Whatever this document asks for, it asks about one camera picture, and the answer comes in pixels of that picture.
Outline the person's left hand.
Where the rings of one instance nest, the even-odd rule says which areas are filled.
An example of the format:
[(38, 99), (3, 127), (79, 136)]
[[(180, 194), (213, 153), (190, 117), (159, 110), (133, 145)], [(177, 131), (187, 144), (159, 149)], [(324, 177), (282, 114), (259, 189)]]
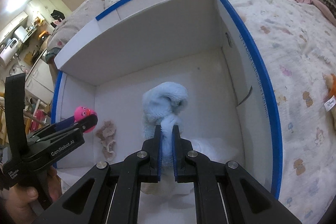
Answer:
[[(57, 170), (50, 167), (47, 172), (47, 185), (52, 202), (62, 195), (60, 178)], [(37, 215), (30, 203), (38, 199), (38, 191), (34, 187), (15, 185), (9, 190), (1, 191), (1, 223), (32, 223)]]

